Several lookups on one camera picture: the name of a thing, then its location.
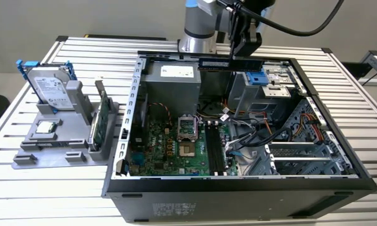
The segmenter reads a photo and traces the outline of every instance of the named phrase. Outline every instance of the green circuit board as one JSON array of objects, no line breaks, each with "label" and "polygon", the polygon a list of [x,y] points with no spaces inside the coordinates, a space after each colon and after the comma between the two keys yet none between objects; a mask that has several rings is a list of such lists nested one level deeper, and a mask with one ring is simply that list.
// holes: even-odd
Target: green circuit board
[{"label": "green circuit board", "polygon": [[[221,137],[229,135],[227,126],[220,126]],[[209,176],[209,164],[204,124],[199,124],[196,142],[177,141],[177,122],[165,134],[165,124],[149,123],[148,144],[144,153],[132,153],[132,175],[140,176]],[[227,170],[237,175],[236,164]]]}]

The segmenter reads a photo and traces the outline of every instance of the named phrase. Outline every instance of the hard disk drive label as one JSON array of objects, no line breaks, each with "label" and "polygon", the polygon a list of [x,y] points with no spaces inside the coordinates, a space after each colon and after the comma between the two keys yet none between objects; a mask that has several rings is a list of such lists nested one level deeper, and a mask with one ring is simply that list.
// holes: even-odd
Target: hard disk drive label
[{"label": "hard disk drive label", "polygon": [[59,110],[73,109],[63,82],[57,78],[35,77],[39,90],[48,104]]}]

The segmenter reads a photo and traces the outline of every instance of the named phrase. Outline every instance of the motherboard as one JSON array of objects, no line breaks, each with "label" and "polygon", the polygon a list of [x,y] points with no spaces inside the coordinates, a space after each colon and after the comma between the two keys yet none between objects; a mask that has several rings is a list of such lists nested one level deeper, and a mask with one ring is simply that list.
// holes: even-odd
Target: motherboard
[{"label": "motherboard", "polygon": [[[179,140],[177,121],[173,126],[164,122],[149,122],[148,143],[144,152],[132,152],[131,174],[140,176],[209,176],[209,152],[207,147],[207,133],[204,123],[196,126],[197,139]],[[227,125],[219,126],[219,157],[224,159],[223,146],[229,141]],[[233,161],[225,169],[228,175],[237,175]]]}]

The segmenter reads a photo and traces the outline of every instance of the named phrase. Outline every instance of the metal frame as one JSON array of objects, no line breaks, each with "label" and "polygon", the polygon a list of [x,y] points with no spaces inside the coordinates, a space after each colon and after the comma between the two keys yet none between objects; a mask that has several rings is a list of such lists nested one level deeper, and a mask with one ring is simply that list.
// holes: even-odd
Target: metal frame
[{"label": "metal frame", "polygon": [[[109,96],[121,104],[127,103],[128,99],[136,52],[139,50],[176,51],[177,49],[175,41],[95,38],[69,38],[61,47],[57,43],[53,46],[44,59],[53,58],[53,63],[64,63],[67,60],[73,63],[79,80],[84,82],[84,86],[92,84],[92,87],[84,90],[91,94],[89,98],[99,100],[99,95],[91,90],[95,88],[93,78],[100,75],[104,78]],[[219,44],[217,51],[219,54],[229,54],[229,45]],[[364,123],[365,119],[377,120],[377,106],[372,105],[372,101],[360,95],[361,88],[353,86],[356,83],[347,78],[344,70],[340,70],[319,48],[264,46],[259,48],[253,56],[297,59],[339,128],[377,183],[377,121]],[[0,219],[8,219],[0,221],[0,224],[12,222],[11,219],[15,218],[21,218],[17,223],[27,225],[35,223],[124,223],[111,200],[100,198],[105,167],[68,168],[67,170],[61,168],[37,169],[21,172],[15,171],[8,165],[15,155],[15,146],[23,140],[23,135],[29,129],[28,125],[23,123],[28,123],[37,112],[35,104],[31,104],[36,100],[27,84],[0,119],[0,207],[7,206],[5,210],[0,210]],[[125,106],[120,107],[119,120],[123,118],[124,108]],[[80,189],[67,192],[61,189],[52,190],[47,189],[48,184],[53,184],[59,188],[77,186]],[[41,199],[45,197],[57,197],[57,199]],[[33,215],[31,211],[19,211],[19,209],[31,208],[39,209],[33,211]],[[313,226],[364,226],[367,224],[377,226],[377,193],[351,203],[320,219],[280,220],[271,221],[268,224],[283,226],[300,223]],[[265,222],[235,221],[229,224],[264,225]]]}]

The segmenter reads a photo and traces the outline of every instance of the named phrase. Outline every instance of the power supply label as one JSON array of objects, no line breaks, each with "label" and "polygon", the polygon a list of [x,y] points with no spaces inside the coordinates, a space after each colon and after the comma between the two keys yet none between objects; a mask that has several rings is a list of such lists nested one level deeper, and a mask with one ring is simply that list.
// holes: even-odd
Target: power supply label
[{"label": "power supply label", "polygon": [[171,66],[161,67],[161,77],[195,78],[195,69],[191,66]]},{"label": "power supply label", "polygon": [[59,110],[73,109],[64,85],[60,79],[48,77],[35,77],[37,88],[48,104]]}]

